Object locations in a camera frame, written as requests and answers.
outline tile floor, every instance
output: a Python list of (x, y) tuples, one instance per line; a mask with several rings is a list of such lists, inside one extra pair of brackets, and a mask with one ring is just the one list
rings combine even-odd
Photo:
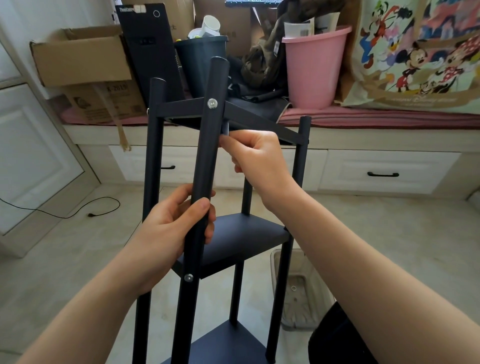
[[(160, 195), (172, 191), (165, 187)], [(14, 363), (56, 313), (128, 241), (139, 226), (142, 187), (102, 185), (86, 201), (100, 200), (85, 213), (64, 220), (20, 260), (0, 260), (0, 364)], [(480, 214), (464, 201), (315, 195), (372, 246), (432, 287), (480, 323)], [(218, 191), (218, 215), (240, 212), (240, 191)], [(252, 213), (277, 221), (254, 195)], [(245, 263), (239, 320), (266, 344), (273, 302), (270, 252)], [(193, 339), (228, 318), (233, 268), (200, 282)], [(155, 287), (148, 363), (170, 356), (180, 279), (170, 272)], [(120, 329), (109, 364), (131, 362), (134, 307)], [(307, 363), (310, 333), (282, 331), (277, 363)]]

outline screw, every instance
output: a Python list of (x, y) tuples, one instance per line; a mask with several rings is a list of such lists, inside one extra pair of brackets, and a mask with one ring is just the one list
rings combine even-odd
[(218, 106), (218, 102), (214, 98), (211, 98), (207, 101), (207, 105), (209, 109), (216, 109), (216, 107)]

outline pink bucket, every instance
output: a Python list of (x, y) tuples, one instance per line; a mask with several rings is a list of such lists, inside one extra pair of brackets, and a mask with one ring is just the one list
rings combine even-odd
[(345, 42), (351, 31), (351, 26), (340, 26), (334, 32), (282, 39), (293, 107), (323, 109), (332, 104)]

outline drawer handle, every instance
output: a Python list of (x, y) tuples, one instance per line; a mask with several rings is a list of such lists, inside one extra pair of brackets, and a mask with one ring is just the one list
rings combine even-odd
[(399, 173), (392, 173), (392, 174), (375, 174), (373, 172), (367, 172), (367, 174), (370, 176), (370, 177), (398, 177), (400, 176)]

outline power cord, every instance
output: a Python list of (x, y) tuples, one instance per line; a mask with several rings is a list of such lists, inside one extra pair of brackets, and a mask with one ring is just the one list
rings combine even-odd
[[(102, 215), (109, 214), (110, 212), (113, 212), (113, 211), (115, 211), (116, 209), (118, 209), (118, 208), (120, 207), (120, 201), (117, 200), (116, 198), (109, 197), (109, 196), (99, 197), (99, 198), (96, 198), (95, 200), (89, 201), (89, 202), (87, 202), (86, 204), (82, 205), (82, 207), (80, 207), (80, 208), (77, 210), (77, 212), (75, 212), (73, 215), (68, 216), (68, 217), (66, 217), (66, 218), (72, 218), (72, 217), (74, 217), (76, 214), (78, 214), (78, 212), (79, 212), (82, 208), (84, 208), (85, 206), (87, 206), (89, 203), (94, 202), (94, 201), (96, 201), (96, 200), (101, 200), (102, 198), (110, 198), (110, 199), (112, 199), (112, 200), (115, 200), (115, 201), (117, 201), (117, 202), (119, 203), (119, 205), (118, 205), (116, 208), (114, 208), (113, 210), (110, 210), (110, 211), (108, 211), (108, 212), (104, 212), (103, 214), (95, 215), (95, 214), (89, 213), (89, 214), (87, 214), (87, 216), (88, 216), (89, 218), (92, 218), (92, 217), (95, 217), (95, 216), (102, 216)], [(43, 212), (44, 214), (53, 216), (53, 217), (55, 217), (55, 218), (64, 218), (64, 217), (62, 217), (62, 216), (57, 216), (57, 215), (54, 215), (54, 214), (50, 214), (49, 212), (40, 210), (40, 209), (38, 209), (38, 208), (26, 208), (26, 207), (16, 206), (16, 205), (14, 205), (14, 204), (11, 204), (10, 202), (7, 202), (7, 201), (3, 200), (1, 197), (0, 197), (0, 201), (3, 202), (3, 203), (6, 203), (7, 205), (10, 205), (10, 206), (13, 206), (13, 207), (16, 207), (16, 208), (20, 208), (20, 209), (22, 209), (22, 210), (40, 211), (40, 212)]]

